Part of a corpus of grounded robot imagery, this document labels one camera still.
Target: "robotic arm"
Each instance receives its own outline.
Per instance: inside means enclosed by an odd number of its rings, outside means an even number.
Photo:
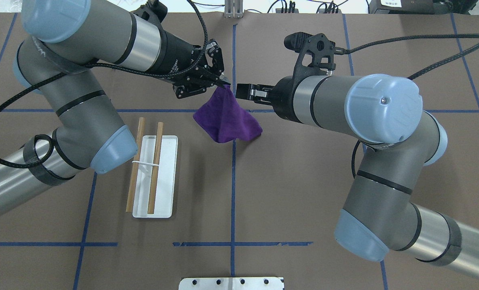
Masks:
[[[65,74],[36,91],[46,97],[63,126],[31,138],[0,160],[0,215],[87,167],[106,173],[137,153],[129,128],[87,64],[101,59],[130,72],[155,75],[172,83],[179,99],[229,84],[218,43],[210,40],[201,48],[164,31],[166,12],[158,0],[133,13],[105,0],[24,1],[22,22],[30,36],[17,51],[14,72],[26,87]],[[202,51],[212,66],[205,56],[199,57]],[[47,153],[51,156],[38,166],[12,167],[37,162]]]
[[[409,202],[422,167],[447,148],[447,134],[422,110],[415,83],[384,74],[333,76],[334,55],[344,50],[323,34],[294,33],[284,45],[299,53],[293,75],[276,86],[238,84],[236,97],[367,145],[340,213],[337,242],[370,261],[392,249],[479,279],[479,230]],[[302,65],[306,54],[313,57],[308,66]]]

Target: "wooden stick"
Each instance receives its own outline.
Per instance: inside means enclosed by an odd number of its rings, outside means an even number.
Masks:
[[[136,144],[138,144],[138,154],[134,156],[134,161],[140,160],[141,155],[141,145],[142,145],[142,138],[145,134],[145,119],[144,117],[140,117],[140,121],[138,123],[138,133],[136,134]],[[133,163],[132,164],[132,172],[130,173],[130,184],[129,184],[129,195],[127,197],[127,208],[125,209],[126,213],[130,213],[134,206],[134,195],[136,193],[136,182],[138,181],[138,169],[139,164]]]
[[[164,123],[157,123],[157,135],[155,136],[155,149],[153,153],[153,163],[159,164],[161,159],[161,142],[163,140],[163,128]],[[159,175],[159,167],[152,167],[152,181],[150,183],[150,196],[148,197],[148,211],[147,213],[151,215],[153,213],[153,208],[155,206],[155,192],[157,191],[157,176]]]

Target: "light blue joint cap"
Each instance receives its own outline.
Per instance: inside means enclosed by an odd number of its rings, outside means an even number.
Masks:
[[[427,160],[424,163],[424,166],[431,165],[431,164],[435,163],[436,160],[440,159],[440,157],[444,156],[444,153],[447,150],[447,143],[448,143],[447,132],[445,132],[444,127],[442,125],[440,125],[438,120],[433,115],[429,114],[429,112],[426,112],[426,113],[429,116],[431,116],[431,118],[433,118],[436,125],[438,126],[438,131],[440,133],[440,141],[438,141],[438,148],[436,149],[436,152],[433,154],[431,159]]]
[[[350,129],[372,143],[399,143],[411,136],[422,116],[418,86],[404,77],[372,74],[354,83],[345,99]]]
[[[17,81],[24,86],[25,88],[28,88],[32,86],[26,79],[23,77],[23,74],[19,70],[19,66],[17,65],[17,52],[16,52],[16,57],[14,58],[14,61],[12,62],[12,71],[14,72],[14,76],[16,77]],[[37,93],[37,94],[43,94],[39,89],[35,89],[32,92]]]
[[[389,252],[386,244],[344,209],[340,211],[334,238],[351,253],[372,262],[381,262]]]
[[[90,8],[91,0],[23,0],[21,22],[28,34],[56,44],[77,32]]]
[[[91,168],[98,174],[104,174],[133,158],[138,145],[127,125],[116,131],[103,144],[91,161]]]

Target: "purple cloth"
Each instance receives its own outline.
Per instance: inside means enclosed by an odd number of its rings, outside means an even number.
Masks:
[[[193,119],[217,143],[236,138],[250,141],[263,132],[258,121],[240,107],[230,86],[217,87],[209,101],[193,115]]]

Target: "white bracket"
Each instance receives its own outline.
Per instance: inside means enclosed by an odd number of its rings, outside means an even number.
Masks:
[[[225,18],[243,18],[243,0],[225,0]]]
[[[284,278],[185,278],[179,290],[284,290]]]

